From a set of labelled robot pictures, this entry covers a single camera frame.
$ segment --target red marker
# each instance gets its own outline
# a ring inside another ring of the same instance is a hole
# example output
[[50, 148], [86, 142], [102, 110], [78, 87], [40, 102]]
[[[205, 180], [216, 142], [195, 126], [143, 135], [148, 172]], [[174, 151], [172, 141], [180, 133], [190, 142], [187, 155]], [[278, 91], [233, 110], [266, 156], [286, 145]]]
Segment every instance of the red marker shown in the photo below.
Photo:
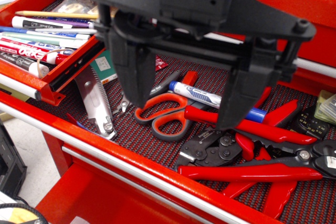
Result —
[[42, 57], [40, 59], [41, 61], [56, 65], [60, 64], [67, 58], [66, 55], [59, 54], [58, 52], [51, 52], [45, 55], [45, 53], [50, 51], [4, 37], [0, 37], [0, 51], [9, 52], [11, 54], [20, 55], [35, 60], [38, 60]]

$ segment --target textured mat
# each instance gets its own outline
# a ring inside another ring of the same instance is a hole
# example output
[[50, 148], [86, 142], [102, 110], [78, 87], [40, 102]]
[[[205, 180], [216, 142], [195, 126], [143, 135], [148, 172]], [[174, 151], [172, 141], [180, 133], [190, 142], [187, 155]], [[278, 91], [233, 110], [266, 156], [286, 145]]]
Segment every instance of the textured mat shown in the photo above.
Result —
[[[169, 66], [156, 73], [156, 84], [163, 81], [175, 70], [181, 70], [178, 81], [182, 80], [187, 71], [193, 70], [197, 71], [199, 76], [195, 84], [196, 87], [211, 93], [222, 93], [224, 91], [225, 81], [228, 77], [227, 71], [190, 63], [181, 59], [163, 56], [162, 59]], [[121, 87], [117, 80], [105, 84], [104, 87], [109, 98], [111, 110], [114, 110], [122, 99]], [[85, 107], [81, 102], [76, 84], [71, 82], [64, 88], [62, 94], [66, 95], [66, 98], [58, 107], [38, 102], [34, 99], [30, 99], [28, 103], [65, 120], [67, 120], [66, 113], [70, 113], [85, 127], [95, 131], [94, 126], [87, 120]], [[298, 99], [303, 108], [315, 105], [317, 101], [317, 97], [312, 95], [284, 86], [276, 86], [272, 88], [269, 98], [262, 104], [260, 109], [270, 112], [293, 99]], [[139, 155], [169, 168], [174, 167], [182, 144], [206, 128], [204, 124], [194, 123], [180, 142], [162, 142], [152, 135], [150, 125], [143, 126], [136, 123], [133, 118], [134, 109], [131, 106], [125, 115], [114, 118], [114, 127], [118, 133], [116, 142]], [[164, 130], [170, 132], [179, 129], [179, 127], [181, 126], [178, 123], [172, 123]], [[325, 139], [334, 139], [334, 135], [335, 128], [332, 127]], [[227, 183], [208, 181], [201, 183], [216, 191], [223, 190], [227, 185]], [[237, 197], [236, 200], [258, 211], [262, 211], [269, 187], [270, 185], [267, 183], [258, 183]], [[333, 180], [323, 179], [319, 181], [299, 182], [279, 220], [284, 223], [335, 223], [335, 196], [336, 188]]]

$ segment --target orange-handled scissors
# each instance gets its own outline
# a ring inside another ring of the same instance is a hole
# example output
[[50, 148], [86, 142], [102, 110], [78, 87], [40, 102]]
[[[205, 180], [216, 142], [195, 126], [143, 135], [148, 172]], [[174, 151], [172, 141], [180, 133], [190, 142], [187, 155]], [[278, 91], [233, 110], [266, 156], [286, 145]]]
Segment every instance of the orange-handled scissors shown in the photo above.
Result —
[[[146, 118], [142, 117], [143, 112], [146, 110], [155, 106], [159, 106], [159, 104], [163, 104], [165, 102], [178, 103], [178, 107], [159, 110]], [[198, 109], [205, 109], [207, 107], [205, 104], [195, 102], [194, 100], [188, 99], [178, 94], [164, 93], [149, 99], [143, 109], [138, 108], [135, 110], [134, 116], [135, 120], [142, 125], [152, 122], [152, 133], [158, 139], [167, 142], [178, 141], [187, 133], [192, 124], [192, 121], [184, 118], [184, 109], [187, 105], [194, 106]], [[175, 120], [180, 121], [182, 124], [182, 129], [177, 133], [168, 134], [160, 130], [162, 126]]]

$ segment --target silver utility knife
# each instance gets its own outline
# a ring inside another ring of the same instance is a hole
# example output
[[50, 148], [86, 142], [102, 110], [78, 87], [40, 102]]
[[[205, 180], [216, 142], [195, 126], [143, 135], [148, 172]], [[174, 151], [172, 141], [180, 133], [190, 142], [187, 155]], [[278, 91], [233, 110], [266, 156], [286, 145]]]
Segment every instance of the silver utility knife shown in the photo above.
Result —
[[96, 71], [87, 66], [75, 77], [80, 95], [82, 96], [88, 119], [96, 125], [99, 135], [112, 140], [117, 136], [113, 127], [113, 117], [103, 84]]

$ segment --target white floor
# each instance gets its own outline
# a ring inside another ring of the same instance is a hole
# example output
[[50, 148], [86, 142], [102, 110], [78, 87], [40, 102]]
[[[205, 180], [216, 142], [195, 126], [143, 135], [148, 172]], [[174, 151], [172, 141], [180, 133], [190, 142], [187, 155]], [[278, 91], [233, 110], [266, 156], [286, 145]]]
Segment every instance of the white floor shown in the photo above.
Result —
[[27, 168], [19, 196], [30, 206], [36, 205], [60, 178], [41, 130], [19, 119], [4, 125]]

